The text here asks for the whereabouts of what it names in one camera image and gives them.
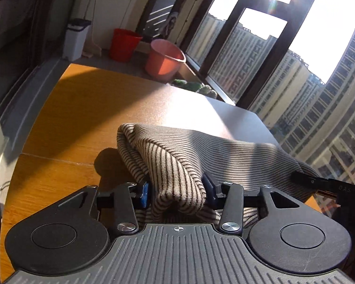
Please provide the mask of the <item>pink plastic tub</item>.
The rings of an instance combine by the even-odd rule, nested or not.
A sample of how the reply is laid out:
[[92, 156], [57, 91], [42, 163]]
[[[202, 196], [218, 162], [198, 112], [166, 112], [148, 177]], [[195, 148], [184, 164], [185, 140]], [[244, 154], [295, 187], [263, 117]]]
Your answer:
[[185, 62], [185, 54], [175, 44], [164, 39], [155, 39], [150, 43], [145, 71], [154, 80], [168, 83]]

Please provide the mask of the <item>green white cloth pile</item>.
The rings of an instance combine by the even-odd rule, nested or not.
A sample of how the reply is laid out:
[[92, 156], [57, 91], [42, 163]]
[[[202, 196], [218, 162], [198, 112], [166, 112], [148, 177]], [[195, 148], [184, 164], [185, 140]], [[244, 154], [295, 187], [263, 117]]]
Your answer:
[[175, 79], [171, 83], [171, 85], [174, 87], [177, 87], [177, 88], [181, 88], [184, 90], [188, 90], [191, 92], [201, 94], [201, 95], [206, 96], [208, 98], [212, 98], [212, 99], [217, 98], [217, 92], [214, 91], [214, 89], [212, 89], [210, 87], [210, 85], [204, 85], [203, 83], [200, 83], [200, 82]]

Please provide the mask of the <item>striped knit garment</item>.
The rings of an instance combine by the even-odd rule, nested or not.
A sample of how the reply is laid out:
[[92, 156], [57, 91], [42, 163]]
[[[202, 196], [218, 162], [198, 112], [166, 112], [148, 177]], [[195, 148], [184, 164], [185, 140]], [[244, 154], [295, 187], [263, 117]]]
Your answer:
[[147, 124], [122, 124], [117, 149], [136, 182], [150, 182], [151, 205], [137, 210], [140, 226], [147, 223], [209, 222], [218, 224], [222, 211], [206, 202], [202, 178], [236, 183], [247, 191], [275, 187], [305, 202], [313, 191], [291, 181], [294, 171], [316, 177], [308, 164], [280, 147], [215, 137], [190, 129]]

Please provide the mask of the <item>grey rag on window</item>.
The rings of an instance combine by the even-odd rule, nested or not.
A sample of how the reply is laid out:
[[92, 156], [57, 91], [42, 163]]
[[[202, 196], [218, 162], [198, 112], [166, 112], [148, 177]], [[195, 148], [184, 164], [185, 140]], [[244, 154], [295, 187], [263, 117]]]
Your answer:
[[163, 28], [163, 38], [168, 39], [171, 31], [174, 29], [179, 13], [172, 12], [165, 22], [165, 26]]

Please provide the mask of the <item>white trash bin black lid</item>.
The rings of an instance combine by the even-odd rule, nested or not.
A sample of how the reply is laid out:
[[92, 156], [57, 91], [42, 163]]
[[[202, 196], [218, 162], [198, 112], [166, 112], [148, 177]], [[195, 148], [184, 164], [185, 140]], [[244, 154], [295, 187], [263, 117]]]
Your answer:
[[92, 22], [75, 18], [68, 22], [62, 57], [73, 62], [81, 58], [86, 36]]

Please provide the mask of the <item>red plastic bucket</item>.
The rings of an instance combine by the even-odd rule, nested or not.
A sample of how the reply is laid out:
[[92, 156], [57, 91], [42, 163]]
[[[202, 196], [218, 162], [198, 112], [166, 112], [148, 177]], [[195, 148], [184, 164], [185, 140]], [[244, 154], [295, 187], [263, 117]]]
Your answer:
[[131, 30], [114, 29], [109, 51], [110, 59], [122, 63], [129, 62], [141, 39], [140, 34]]

